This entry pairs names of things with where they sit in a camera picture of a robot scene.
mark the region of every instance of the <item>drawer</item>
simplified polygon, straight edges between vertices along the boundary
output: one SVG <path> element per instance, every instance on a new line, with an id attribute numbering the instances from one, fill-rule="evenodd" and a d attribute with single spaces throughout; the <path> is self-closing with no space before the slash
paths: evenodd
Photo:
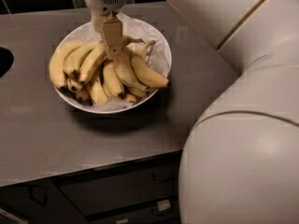
<path id="1" fill-rule="evenodd" d="M 60 189 L 84 216 L 178 195 L 178 161 L 140 165 L 78 177 Z"/>
<path id="2" fill-rule="evenodd" d="M 179 222 L 178 198 L 151 202 L 112 217 L 91 220 L 91 224 L 174 224 Z"/>
<path id="3" fill-rule="evenodd" d="M 88 224 L 51 179 L 40 179 L 0 188 L 1 208 L 29 220 L 29 224 Z M 13 224 L 4 221 L 1 224 Z"/>

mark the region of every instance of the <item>stainless steel countertop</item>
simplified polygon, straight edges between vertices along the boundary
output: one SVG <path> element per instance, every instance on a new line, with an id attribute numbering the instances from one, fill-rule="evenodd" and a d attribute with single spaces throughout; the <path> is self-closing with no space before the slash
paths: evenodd
<path id="1" fill-rule="evenodd" d="M 49 78 L 51 54 L 69 32 L 90 21 L 87 8 L 0 16 L 0 47 L 15 56 L 0 78 L 0 187 L 182 150 L 196 120 L 236 80 L 233 69 L 166 2 L 128 5 L 123 12 L 166 37 L 172 87 L 111 116 L 76 110 Z"/>

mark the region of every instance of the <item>bunch of bananas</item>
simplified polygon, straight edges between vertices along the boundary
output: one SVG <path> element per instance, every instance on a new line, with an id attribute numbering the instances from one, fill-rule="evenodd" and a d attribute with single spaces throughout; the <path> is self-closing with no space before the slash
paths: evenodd
<path id="1" fill-rule="evenodd" d="M 132 43 L 143 44 L 133 49 Z M 117 97 L 136 104 L 150 88 L 169 86 L 167 77 L 146 64 L 149 47 L 154 44 L 153 40 L 144 43 L 125 35 L 121 55 L 108 60 L 102 41 L 65 42 L 50 59 L 50 80 L 58 90 L 74 93 L 80 102 L 102 105 L 109 97 Z"/>

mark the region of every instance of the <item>cabinet handle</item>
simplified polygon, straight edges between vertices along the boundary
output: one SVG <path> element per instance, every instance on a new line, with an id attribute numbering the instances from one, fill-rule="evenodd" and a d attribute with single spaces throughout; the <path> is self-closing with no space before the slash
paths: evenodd
<path id="1" fill-rule="evenodd" d="M 167 203 L 168 206 L 166 207 L 166 209 L 162 209 L 162 210 L 160 209 L 159 203 L 162 203 L 162 202 Z M 164 217 L 173 212 L 174 212 L 174 208 L 173 208 L 172 204 L 169 202 L 169 200 L 157 202 L 157 206 L 151 207 L 151 213 L 153 215 L 155 215 L 156 217 Z"/>
<path id="2" fill-rule="evenodd" d="M 29 198 L 31 201 L 45 207 L 47 205 L 47 201 L 48 201 L 48 198 L 47 198 L 47 195 L 46 195 L 46 191 L 44 189 L 44 197 L 43 197 L 43 200 L 42 201 L 39 201 L 38 198 L 35 197 L 34 195 L 34 188 L 40 188 L 39 186 L 35 186 L 35 185 L 32 185 L 28 188 L 28 195 L 29 195 Z"/>
<path id="3" fill-rule="evenodd" d="M 168 182 L 173 182 L 178 180 L 177 176 L 169 177 L 165 179 L 158 179 L 154 171 L 151 173 L 151 176 L 152 176 L 152 180 L 157 184 L 168 183 Z"/>

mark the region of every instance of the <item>brown spot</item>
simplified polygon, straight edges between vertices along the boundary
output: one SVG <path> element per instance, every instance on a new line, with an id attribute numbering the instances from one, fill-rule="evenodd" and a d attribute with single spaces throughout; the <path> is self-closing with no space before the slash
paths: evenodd
<path id="1" fill-rule="evenodd" d="M 134 43 L 145 43 L 143 39 L 133 39 Z"/>
<path id="2" fill-rule="evenodd" d="M 71 89 L 72 89 L 72 91 L 73 91 L 73 92 L 76 92 L 76 91 L 78 91 L 78 89 L 77 89 L 75 86 L 72 86 L 72 88 L 71 88 Z"/>
<path id="3" fill-rule="evenodd" d="M 61 88 L 59 88 L 59 91 L 66 92 L 67 91 L 66 86 L 62 86 Z"/>
<path id="4" fill-rule="evenodd" d="M 119 93 L 119 95 L 118 95 L 120 98 L 123 98 L 124 97 L 124 93 L 123 92 L 121 92 L 121 93 Z"/>
<path id="5" fill-rule="evenodd" d="M 78 75 L 78 70 L 73 70 L 73 75 L 76 77 Z"/>

